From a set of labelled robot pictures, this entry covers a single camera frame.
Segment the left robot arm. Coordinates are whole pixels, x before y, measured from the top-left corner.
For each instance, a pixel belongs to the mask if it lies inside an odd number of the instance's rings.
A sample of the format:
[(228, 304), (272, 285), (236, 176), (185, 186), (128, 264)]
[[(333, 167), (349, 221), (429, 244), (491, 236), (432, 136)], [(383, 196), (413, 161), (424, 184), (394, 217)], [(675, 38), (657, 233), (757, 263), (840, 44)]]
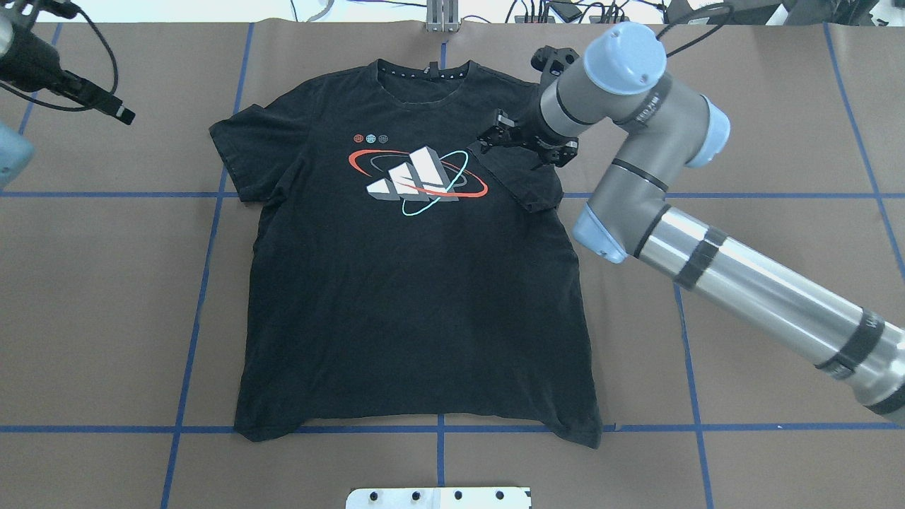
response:
[[(13, 22), (10, 17), (2, 16), (2, 89), (23, 98), (29, 103), (48, 107), (58, 112), (84, 112), (97, 110), (119, 120), (125, 125), (132, 125), (136, 114), (127, 109), (120, 98), (116, 97), (117, 62), (109, 51), (113, 67), (114, 84), (111, 90), (104, 90), (91, 83), (87, 78), (74, 72), (66, 71), (59, 64), (59, 54), (54, 46), (38, 38), (26, 25)], [(49, 90), (55, 95), (64, 97), (78, 107), (64, 107), (52, 103), (38, 101), (31, 97), (39, 90)], [(2, 189), (13, 182), (25, 170), (35, 155), (35, 146), (25, 135), (2, 123), (1, 135), (1, 177)]]

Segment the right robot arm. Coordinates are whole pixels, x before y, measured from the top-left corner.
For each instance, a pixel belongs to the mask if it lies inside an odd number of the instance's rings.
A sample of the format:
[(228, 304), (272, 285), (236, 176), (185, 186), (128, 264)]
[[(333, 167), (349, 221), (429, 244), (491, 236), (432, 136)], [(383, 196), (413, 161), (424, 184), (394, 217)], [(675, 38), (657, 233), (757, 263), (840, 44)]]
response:
[[(668, 202), (682, 168), (705, 165), (725, 145), (730, 123), (706, 96), (666, 72), (665, 49), (645, 25), (621, 23), (568, 67), (534, 84), (518, 118), (496, 112), (500, 141), (474, 147), (484, 171), (507, 192), (477, 238), (495, 269), (476, 293), (501, 318), (493, 361), (477, 360), (476, 393), (501, 393), (501, 418), (537, 420), (571, 442), (597, 447), (602, 424), (572, 242), (618, 264), (625, 257), (660, 271), (678, 292), (698, 294), (762, 329), (821, 373), (851, 387), (857, 403), (903, 426), (903, 329), (796, 274), (737, 238)], [(628, 133), (568, 236), (557, 216), (562, 189), (539, 154), (573, 155), (578, 135), (604, 118)]]

